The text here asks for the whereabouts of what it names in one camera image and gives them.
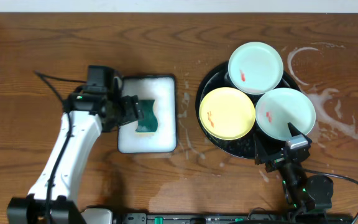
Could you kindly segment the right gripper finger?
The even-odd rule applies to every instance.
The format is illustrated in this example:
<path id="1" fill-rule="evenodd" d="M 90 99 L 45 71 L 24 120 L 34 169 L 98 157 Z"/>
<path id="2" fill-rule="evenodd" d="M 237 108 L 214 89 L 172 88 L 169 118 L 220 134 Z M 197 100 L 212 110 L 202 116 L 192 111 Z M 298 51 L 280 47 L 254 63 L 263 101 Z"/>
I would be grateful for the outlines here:
<path id="1" fill-rule="evenodd" d="M 288 126 L 288 130 L 291 134 L 291 137 L 295 137 L 295 136 L 303 136 L 304 134 L 298 130 L 292 123 L 287 123 L 287 126 Z"/>
<path id="2" fill-rule="evenodd" d="M 267 152 L 267 146 L 269 145 L 269 138 L 260 132 L 254 134 L 255 141 L 255 165 L 265 164 L 270 160 L 270 156 Z"/>

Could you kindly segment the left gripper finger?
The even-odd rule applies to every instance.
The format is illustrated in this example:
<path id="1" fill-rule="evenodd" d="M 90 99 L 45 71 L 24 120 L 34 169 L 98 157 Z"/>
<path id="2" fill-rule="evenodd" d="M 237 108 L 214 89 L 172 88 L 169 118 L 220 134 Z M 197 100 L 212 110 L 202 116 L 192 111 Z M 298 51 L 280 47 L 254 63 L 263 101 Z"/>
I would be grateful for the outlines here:
<path id="1" fill-rule="evenodd" d="M 124 125 L 127 125 L 127 124 L 130 124 L 130 123 L 133 123 L 135 121 L 138 121 L 139 118 L 122 118 L 118 121 L 118 125 L 119 126 L 124 126 Z"/>
<path id="2" fill-rule="evenodd" d="M 137 95 L 130 97 L 131 105 L 130 112 L 136 120 L 142 120 L 144 118 L 144 113 L 142 111 L 142 107 L 140 105 L 140 101 Z"/>

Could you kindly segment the green yellow sponge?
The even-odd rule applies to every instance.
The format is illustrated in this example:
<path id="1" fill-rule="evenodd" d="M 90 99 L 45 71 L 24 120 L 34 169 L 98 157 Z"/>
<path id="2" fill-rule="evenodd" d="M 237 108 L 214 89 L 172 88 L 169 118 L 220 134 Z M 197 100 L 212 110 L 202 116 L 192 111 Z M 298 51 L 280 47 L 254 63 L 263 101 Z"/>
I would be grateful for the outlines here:
<path id="1" fill-rule="evenodd" d="M 135 130 L 137 133 L 154 133 L 157 131 L 158 120 L 154 113 L 154 103 L 155 100 L 139 101 L 144 118 L 138 120 L 138 125 Z"/>

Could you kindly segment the yellow plate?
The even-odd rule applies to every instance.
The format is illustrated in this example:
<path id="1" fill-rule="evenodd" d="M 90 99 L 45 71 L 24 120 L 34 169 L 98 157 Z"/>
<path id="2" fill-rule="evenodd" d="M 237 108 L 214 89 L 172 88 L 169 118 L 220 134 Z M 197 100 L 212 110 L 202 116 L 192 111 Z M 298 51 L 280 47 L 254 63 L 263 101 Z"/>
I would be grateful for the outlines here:
<path id="1" fill-rule="evenodd" d="M 221 87 L 210 91 L 201 100 L 199 118 L 202 127 L 222 140 L 245 136 L 255 123 L 255 106 L 242 91 Z"/>

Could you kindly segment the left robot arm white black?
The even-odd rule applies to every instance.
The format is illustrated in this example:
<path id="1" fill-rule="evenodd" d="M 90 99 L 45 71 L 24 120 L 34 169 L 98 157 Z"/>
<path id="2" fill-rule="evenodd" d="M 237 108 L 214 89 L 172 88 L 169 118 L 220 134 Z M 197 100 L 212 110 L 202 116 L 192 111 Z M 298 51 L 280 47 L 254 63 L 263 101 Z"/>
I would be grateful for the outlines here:
<path id="1" fill-rule="evenodd" d="M 78 191 L 97 138 L 144 117 L 134 96 L 72 93 L 63 102 L 65 112 L 47 164 L 25 198 L 14 197 L 7 207 L 9 223 L 116 223 L 107 208 L 77 207 Z"/>

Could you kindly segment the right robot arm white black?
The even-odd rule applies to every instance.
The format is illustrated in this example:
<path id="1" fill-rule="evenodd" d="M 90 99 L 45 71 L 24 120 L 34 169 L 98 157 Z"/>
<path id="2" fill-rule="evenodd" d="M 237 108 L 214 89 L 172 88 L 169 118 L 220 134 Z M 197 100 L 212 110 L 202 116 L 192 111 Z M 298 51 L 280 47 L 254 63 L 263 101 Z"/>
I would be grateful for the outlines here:
<path id="1" fill-rule="evenodd" d="M 253 134 L 255 163 L 266 172 L 277 171 L 282 178 L 287 202 L 302 213 L 320 212 L 332 207 L 333 181 L 322 174 L 307 176 L 301 163 L 310 156 L 312 140 L 291 123 L 289 137 L 276 140 L 257 128 Z"/>

